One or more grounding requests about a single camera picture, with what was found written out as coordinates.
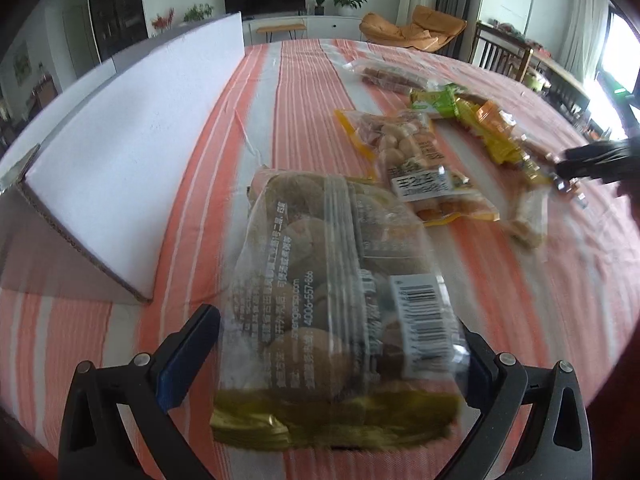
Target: orange armchair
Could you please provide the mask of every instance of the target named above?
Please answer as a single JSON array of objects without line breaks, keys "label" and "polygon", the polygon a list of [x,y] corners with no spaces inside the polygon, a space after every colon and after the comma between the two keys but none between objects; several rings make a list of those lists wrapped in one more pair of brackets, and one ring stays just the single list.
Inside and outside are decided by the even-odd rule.
[{"label": "orange armchair", "polygon": [[429,7],[416,6],[412,22],[398,27],[370,12],[360,23],[360,31],[371,43],[435,52],[463,30],[466,21]]}]

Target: barcode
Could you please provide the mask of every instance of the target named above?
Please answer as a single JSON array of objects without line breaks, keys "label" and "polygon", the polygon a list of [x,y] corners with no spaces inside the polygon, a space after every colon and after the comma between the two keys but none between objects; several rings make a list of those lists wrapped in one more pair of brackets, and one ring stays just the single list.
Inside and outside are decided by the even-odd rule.
[{"label": "barcode", "polygon": [[392,286],[402,325],[404,375],[421,379],[446,371],[452,349],[435,276],[392,276]]},{"label": "barcode", "polygon": [[373,274],[370,270],[360,269],[360,281],[365,294],[376,293],[376,280],[373,279]]}]

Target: red decoration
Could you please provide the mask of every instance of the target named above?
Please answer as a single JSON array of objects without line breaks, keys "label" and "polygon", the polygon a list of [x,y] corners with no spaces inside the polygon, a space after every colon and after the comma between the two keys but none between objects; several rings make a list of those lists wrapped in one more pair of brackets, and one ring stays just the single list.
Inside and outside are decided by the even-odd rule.
[{"label": "red decoration", "polygon": [[171,23],[174,20],[174,8],[169,9],[169,15],[165,18],[164,16],[160,16],[151,21],[151,25],[155,30],[165,30],[167,28],[171,28]]}]

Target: barcode label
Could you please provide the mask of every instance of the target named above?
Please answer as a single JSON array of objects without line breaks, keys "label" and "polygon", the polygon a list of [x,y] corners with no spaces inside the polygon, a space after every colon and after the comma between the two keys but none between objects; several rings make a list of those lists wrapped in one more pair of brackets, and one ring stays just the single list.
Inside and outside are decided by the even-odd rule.
[{"label": "barcode label", "polygon": [[438,170],[425,170],[398,176],[391,179],[396,196],[403,202],[414,202],[450,194],[453,184],[449,172],[440,167]]},{"label": "barcode label", "polygon": [[376,280],[373,279],[373,274],[370,270],[360,269],[360,281],[365,294],[376,293]]},{"label": "barcode label", "polygon": [[451,339],[433,274],[391,276],[402,329],[405,379],[428,379],[449,369]]}]

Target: striped tablecloth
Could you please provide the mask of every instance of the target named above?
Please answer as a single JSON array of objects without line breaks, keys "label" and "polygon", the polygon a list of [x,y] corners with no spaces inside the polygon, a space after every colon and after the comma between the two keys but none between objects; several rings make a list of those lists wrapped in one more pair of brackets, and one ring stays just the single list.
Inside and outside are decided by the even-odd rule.
[{"label": "striped tablecloth", "polygon": [[[453,80],[511,111],[533,139],[560,152],[581,144],[564,119],[522,85],[447,57],[350,41],[286,41],[249,48],[209,120],[175,199],[162,247],[154,301],[147,306],[87,303],[0,292],[2,403],[54,454],[68,386],[84,359],[97,366],[152,352],[203,301],[215,303],[242,242],[246,186],[260,164],[364,175],[366,161],[334,118],[336,108],[392,113],[407,100],[366,86],[340,66],[356,57],[411,63]],[[508,210],[511,179],[469,134],[436,125],[444,152],[498,207]],[[500,222],[460,219],[430,228],[452,304],[496,351],[524,364],[571,361],[586,402],[606,380],[640,310],[640,238],[628,201],[612,186],[584,184],[582,210],[553,195],[548,243],[530,252]],[[213,352],[183,405],[177,427],[219,479],[432,478],[473,423],[464,413],[449,441],[396,453],[299,450],[250,453],[211,439],[216,384]],[[146,470],[160,473],[125,416]],[[508,441],[514,449],[519,420]]]}]

